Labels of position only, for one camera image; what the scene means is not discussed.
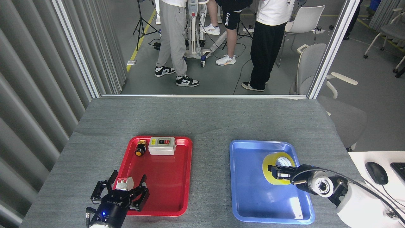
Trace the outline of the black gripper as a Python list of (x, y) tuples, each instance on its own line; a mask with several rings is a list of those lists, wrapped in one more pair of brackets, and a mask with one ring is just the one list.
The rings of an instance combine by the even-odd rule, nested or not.
[[(114, 170), (109, 179), (98, 181), (90, 197), (92, 203), (101, 203), (95, 213), (95, 227), (121, 227), (128, 210), (142, 211), (148, 200), (150, 193), (146, 186), (146, 174), (139, 185), (130, 190), (130, 196), (127, 191), (112, 189), (117, 176), (118, 171)], [(101, 198), (105, 188), (108, 194)]]
[(310, 165), (300, 165), (298, 168), (292, 166), (278, 166), (278, 165), (268, 165), (268, 171), (272, 172), (272, 176), (276, 180), (291, 180), (294, 176), (293, 173), (303, 172), (294, 178), (294, 182), (297, 181), (307, 181), (306, 183), (297, 184), (296, 187), (307, 193), (315, 194), (315, 192), (309, 187), (309, 179), (313, 177), (315, 171), (312, 169), (317, 169), (317, 167)]

